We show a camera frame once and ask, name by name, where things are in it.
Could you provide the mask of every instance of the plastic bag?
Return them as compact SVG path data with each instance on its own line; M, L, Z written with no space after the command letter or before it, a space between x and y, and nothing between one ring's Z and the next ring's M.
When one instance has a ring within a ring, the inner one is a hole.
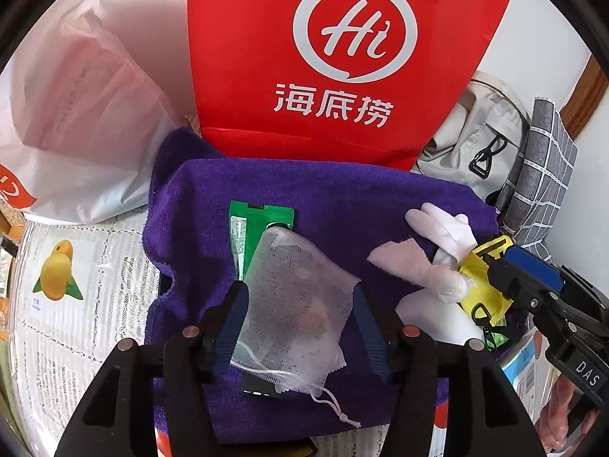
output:
M156 151L185 125L99 0L57 0L0 75L0 194L45 223L93 224L146 204Z
M188 0L205 139L231 157L409 170L509 0Z

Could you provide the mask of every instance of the gray backpack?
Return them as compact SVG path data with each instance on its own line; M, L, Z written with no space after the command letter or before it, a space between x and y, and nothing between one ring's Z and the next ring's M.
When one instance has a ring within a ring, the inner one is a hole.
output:
M530 124L522 102L503 81L476 72L412 171L470 186L494 205Z

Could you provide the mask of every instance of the hi logo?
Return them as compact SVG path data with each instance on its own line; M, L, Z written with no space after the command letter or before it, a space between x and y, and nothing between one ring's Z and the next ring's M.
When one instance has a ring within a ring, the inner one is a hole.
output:
M314 70L354 84L397 72L417 37L406 0L302 0L292 31L296 48Z

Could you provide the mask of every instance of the white drawstring cord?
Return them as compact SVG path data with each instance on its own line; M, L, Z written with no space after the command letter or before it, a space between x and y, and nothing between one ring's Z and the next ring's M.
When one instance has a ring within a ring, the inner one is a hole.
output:
M254 354L254 352L247 345L245 345L242 341L237 340L237 344L240 345L241 347L243 347L246 350L246 352L250 355L252 360L262 369L247 368L246 366L242 366L241 364L236 363L233 360L231 360L230 363L233 366L235 366L236 368L243 369L244 371L249 371L251 373L261 373L261 374L266 373L266 374L272 374L272 375L290 376L292 378L296 378L301 383L305 383L314 388L318 388L318 389L326 392L330 396L332 401L330 402L329 400L320 400L315 395L311 395L311 398L313 399L313 401L317 402L318 404L328 404L330 407L332 407L332 409L334 409L334 412L336 412L336 415L339 417L339 419L343 423L350 424L351 426L353 426L355 428L360 428L362 426L362 424L360 422L349 419L348 416L340 410L340 404L339 404L338 400L336 400L336 397L334 396L334 394L327 388L316 385L315 383L309 383L308 381L304 380L302 377L298 376L297 374L290 373L289 371L281 371L278 369L269 369L258 360L258 358Z

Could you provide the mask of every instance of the wooden edge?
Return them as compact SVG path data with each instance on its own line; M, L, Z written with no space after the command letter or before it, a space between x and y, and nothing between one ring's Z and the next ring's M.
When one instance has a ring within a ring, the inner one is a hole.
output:
M576 139L590 121L605 95L607 86L607 76L596 59L590 56L573 94L560 111L564 127L572 139Z
M13 239L17 244L21 242L21 238L23 237L23 232L26 229L24 225L14 225L10 227L7 235Z
M5 234L10 232L10 223L2 213L0 213L0 231L4 232Z

